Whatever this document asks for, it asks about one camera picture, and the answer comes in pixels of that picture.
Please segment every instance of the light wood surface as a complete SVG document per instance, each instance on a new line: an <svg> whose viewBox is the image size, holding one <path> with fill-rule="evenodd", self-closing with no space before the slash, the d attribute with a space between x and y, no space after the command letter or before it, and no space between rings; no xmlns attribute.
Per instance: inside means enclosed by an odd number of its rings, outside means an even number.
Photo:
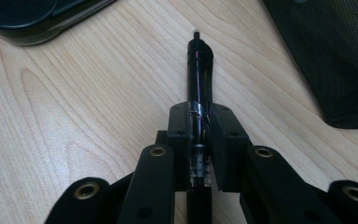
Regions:
<svg viewBox="0 0 358 224"><path fill-rule="evenodd" d="M37 47L0 39L0 223L43 223L73 182L113 183L186 100L192 31L214 52L213 100L308 183L358 182L358 130L321 114L261 1L119 0ZM244 223L213 193L214 223ZM186 223L178 193L175 223Z"/></svg>

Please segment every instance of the black mesh fabric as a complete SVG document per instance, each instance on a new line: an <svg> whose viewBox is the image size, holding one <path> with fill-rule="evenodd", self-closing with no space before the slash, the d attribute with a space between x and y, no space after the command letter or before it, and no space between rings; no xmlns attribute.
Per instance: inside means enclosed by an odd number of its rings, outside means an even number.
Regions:
<svg viewBox="0 0 358 224"><path fill-rule="evenodd" d="M358 129L358 1L264 0L324 121Z"/></svg>

